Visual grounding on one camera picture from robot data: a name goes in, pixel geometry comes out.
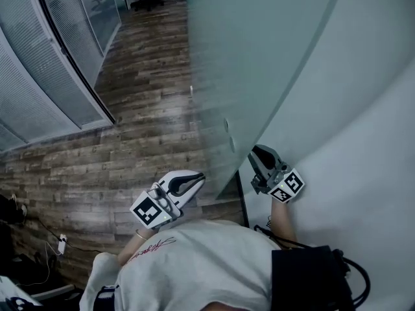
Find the black skirting board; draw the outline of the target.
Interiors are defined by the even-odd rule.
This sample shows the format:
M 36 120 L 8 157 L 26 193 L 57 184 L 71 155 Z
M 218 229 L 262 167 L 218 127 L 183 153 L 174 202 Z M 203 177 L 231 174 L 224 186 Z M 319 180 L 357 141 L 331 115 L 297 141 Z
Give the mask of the black skirting board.
M 248 220 L 248 215 L 247 215 L 247 210 L 246 210 L 246 202 L 244 199 L 244 192 L 243 192 L 243 186 L 241 183 L 241 177 L 240 177 L 240 173 L 239 171 L 236 171 L 235 173 L 235 180 L 237 183 L 237 190 L 238 190 L 238 195 L 241 201 L 241 209 L 242 209 L 242 214 L 243 214 L 243 224 L 245 227 L 249 228 L 250 224 L 249 224 L 249 220 Z

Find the interior glass partition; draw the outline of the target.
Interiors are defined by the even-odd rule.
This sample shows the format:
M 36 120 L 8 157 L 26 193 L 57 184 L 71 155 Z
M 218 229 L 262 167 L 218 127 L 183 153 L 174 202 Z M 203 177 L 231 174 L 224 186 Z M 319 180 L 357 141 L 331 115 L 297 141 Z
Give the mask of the interior glass partition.
M 115 0 L 45 0 L 59 35 L 77 67 L 94 87 L 121 26 Z

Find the person's left forearm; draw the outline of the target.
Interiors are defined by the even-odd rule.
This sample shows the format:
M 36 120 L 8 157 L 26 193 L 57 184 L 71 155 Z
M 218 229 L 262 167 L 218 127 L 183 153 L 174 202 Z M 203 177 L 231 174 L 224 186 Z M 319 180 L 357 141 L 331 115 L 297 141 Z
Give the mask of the person's left forearm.
M 136 229 L 135 235 L 130 239 L 127 245 L 117 256 L 119 265 L 124 266 L 135 254 L 135 252 L 157 232 L 158 230 L 154 229 Z

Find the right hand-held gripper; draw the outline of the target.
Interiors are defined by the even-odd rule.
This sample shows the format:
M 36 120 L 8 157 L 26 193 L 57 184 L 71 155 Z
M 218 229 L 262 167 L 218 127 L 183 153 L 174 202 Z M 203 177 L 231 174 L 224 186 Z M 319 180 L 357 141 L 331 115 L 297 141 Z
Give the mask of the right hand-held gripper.
M 287 164 L 279 165 L 279 155 L 268 146 L 255 145 L 248 160 L 255 172 L 251 185 L 257 194 L 267 194 L 280 203 L 288 203 L 305 187 L 297 170 Z

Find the grey metal bar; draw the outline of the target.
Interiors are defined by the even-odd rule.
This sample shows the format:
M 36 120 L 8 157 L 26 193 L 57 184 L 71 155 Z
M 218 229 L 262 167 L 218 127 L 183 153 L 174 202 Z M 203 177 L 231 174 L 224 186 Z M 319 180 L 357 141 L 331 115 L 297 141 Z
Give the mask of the grey metal bar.
M 75 285 L 68 284 L 65 286 L 62 286 L 60 288 L 55 288 L 53 290 L 49 290 L 46 292 L 38 293 L 38 294 L 32 294 L 31 297 L 38 302 L 46 300 L 46 299 L 52 299 L 54 297 L 58 297 L 64 294 L 67 294 L 69 292 L 72 292 L 75 289 Z

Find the narrow glass panel with blinds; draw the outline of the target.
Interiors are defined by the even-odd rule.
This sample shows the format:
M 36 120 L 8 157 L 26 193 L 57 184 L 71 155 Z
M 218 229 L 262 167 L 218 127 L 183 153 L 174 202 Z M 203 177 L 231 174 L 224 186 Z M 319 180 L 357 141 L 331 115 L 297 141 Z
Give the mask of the narrow glass panel with blinds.
M 0 27 L 34 81 L 75 124 L 102 120 L 58 57 L 30 0 L 0 0 Z

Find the white partition frame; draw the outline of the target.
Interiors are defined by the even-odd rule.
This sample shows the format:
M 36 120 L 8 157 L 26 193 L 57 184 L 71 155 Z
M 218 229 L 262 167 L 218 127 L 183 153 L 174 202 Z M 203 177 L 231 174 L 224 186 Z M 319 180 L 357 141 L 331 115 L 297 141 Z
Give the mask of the white partition frame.
M 56 26 L 54 25 L 53 19 L 52 19 L 51 15 L 50 15 L 50 13 L 49 13 L 49 11 L 47 9 L 47 5 L 46 5 L 45 0 L 30 0 L 30 1 L 31 1 L 32 6 L 33 6 L 33 8 L 35 10 L 35 13 L 36 13 L 36 15 L 37 15 L 37 17 L 38 17 L 38 19 L 39 19 L 39 21 L 41 23 L 41 26 L 42 26 L 43 30 L 45 31 L 47 37 L 53 43 L 53 48 L 58 53 L 58 57 L 61 59 L 64 67 L 68 70 L 70 76 L 73 78 L 73 80 L 75 81 L 75 83 L 78 85 L 78 87 L 80 88 L 80 90 L 82 91 L 82 93 L 89 100 L 89 102 L 91 103 L 91 105 L 97 110 L 97 112 L 102 117 L 102 120 L 101 121 L 98 121 L 98 122 L 95 122 L 95 123 L 91 123 L 91 124 L 86 124 L 83 127 L 81 127 L 81 126 L 78 126 L 77 124 L 75 124 L 57 106 L 57 108 L 64 114 L 64 117 L 67 118 L 74 125 L 74 129 L 75 130 L 72 131 L 72 132 L 70 132 L 70 133 L 63 134 L 63 135 L 59 135 L 59 136 L 55 136 L 55 137 L 61 137 L 61 136 L 70 135 L 70 134 L 73 134 L 73 133 L 83 132 L 83 131 L 87 131 L 87 130 L 93 130 L 95 128 L 100 128 L 100 127 L 112 125 L 114 123 L 114 118 L 112 117 L 111 113 L 106 109 L 106 106 L 103 104 L 102 100 L 99 98 L 99 96 L 95 92 L 95 86 L 94 87 L 91 87 L 88 84 L 88 81 L 84 78 L 84 76 L 80 72 L 79 68 L 77 67 L 77 65 L 76 65 L 76 63 L 74 61 L 74 59 L 72 59 L 72 57 L 70 56 L 68 49 L 65 47 L 65 44 L 64 44 L 63 39 L 59 35 L 59 32 L 58 32 Z M 5 35 L 3 33 L 1 27 L 0 27 L 0 43 L 2 43 L 3 45 L 9 46 L 12 49 L 12 47 L 10 46 L 7 38 L 5 37 Z M 67 56 L 64 56 L 61 53 L 60 47 L 65 47 L 66 48 L 66 50 L 68 52 Z M 6 126 L 12 133 L 14 133 L 20 139 L 22 139 L 23 141 L 25 141 L 21 136 L 19 136 L 17 133 L 15 133 L 14 131 L 12 131 L 12 129 L 9 128 L 4 121 L 2 121 L 0 119 L 0 122 L 4 126 Z M 48 139 L 53 139 L 55 137 L 50 137 L 50 138 L 47 138 L 47 139 L 41 139 L 41 140 L 35 141 L 33 143 L 37 143 L 37 142 L 40 142 L 40 141 L 45 141 L 45 140 L 48 140 Z M 33 144 L 33 143 L 28 143 L 28 142 L 25 141 L 25 145 L 24 146 L 26 146 L 28 144 Z

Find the white desk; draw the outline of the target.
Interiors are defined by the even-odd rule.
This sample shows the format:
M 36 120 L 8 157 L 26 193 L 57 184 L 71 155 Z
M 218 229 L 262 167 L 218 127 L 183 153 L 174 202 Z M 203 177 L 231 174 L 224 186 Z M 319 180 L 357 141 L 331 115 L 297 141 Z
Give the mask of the white desk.
M 0 311 L 45 311 L 45 307 L 8 277 L 0 276 Z

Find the frosted glass door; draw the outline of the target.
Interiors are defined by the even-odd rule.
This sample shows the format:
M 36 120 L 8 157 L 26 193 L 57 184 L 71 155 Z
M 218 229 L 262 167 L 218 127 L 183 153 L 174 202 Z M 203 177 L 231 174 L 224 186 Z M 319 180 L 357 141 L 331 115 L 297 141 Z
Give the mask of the frosted glass door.
M 311 55 L 337 0 L 187 0 L 193 98 L 219 195 Z M 230 149 L 223 119 L 235 142 Z

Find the wide glass panel with blinds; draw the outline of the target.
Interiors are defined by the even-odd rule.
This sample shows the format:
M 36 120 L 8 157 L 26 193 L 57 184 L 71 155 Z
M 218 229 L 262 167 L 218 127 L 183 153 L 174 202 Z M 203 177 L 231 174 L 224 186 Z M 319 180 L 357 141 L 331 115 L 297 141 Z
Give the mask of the wide glass panel with blinds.
M 28 74 L 13 50 L 2 43 L 0 119 L 28 143 L 75 130 L 74 125 Z
M 24 145 L 25 141 L 12 133 L 0 122 L 0 151 L 7 151 Z

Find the light grey shirt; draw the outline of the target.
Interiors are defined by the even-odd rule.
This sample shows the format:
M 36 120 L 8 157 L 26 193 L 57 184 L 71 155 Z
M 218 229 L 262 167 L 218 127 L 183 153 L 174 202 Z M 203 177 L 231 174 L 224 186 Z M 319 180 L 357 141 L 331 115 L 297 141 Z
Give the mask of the light grey shirt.
M 234 222 L 177 225 L 141 240 L 125 262 L 111 253 L 98 254 L 80 311 L 93 311 L 106 286 L 114 290 L 114 311 L 202 311 L 213 303 L 270 311 L 277 248 L 266 236 Z

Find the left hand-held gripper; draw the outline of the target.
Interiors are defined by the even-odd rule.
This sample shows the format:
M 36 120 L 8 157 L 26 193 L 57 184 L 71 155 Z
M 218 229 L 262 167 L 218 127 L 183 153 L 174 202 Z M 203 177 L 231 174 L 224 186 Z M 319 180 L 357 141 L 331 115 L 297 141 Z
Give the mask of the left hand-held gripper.
M 149 190 L 144 190 L 130 212 L 146 229 L 159 229 L 181 217 L 182 208 L 205 183 L 205 175 L 193 170 L 174 170 L 164 175 Z M 175 204 L 167 193 L 174 195 Z

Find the person's right forearm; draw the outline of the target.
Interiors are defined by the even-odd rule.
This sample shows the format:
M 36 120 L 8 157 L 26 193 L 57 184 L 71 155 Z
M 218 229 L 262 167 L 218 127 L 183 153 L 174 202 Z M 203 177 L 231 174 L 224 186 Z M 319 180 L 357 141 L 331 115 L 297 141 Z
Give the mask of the person's right forearm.
M 278 237 L 297 242 L 288 205 L 274 198 L 271 206 L 270 230 Z

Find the black chest pouch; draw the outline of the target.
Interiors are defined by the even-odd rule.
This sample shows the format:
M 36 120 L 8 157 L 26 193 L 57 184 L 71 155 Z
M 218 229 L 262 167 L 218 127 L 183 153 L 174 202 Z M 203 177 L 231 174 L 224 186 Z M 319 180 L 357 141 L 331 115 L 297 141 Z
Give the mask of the black chest pouch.
M 348 272 L 329 246 L 273 251 L 270 311 L 355 311 Z

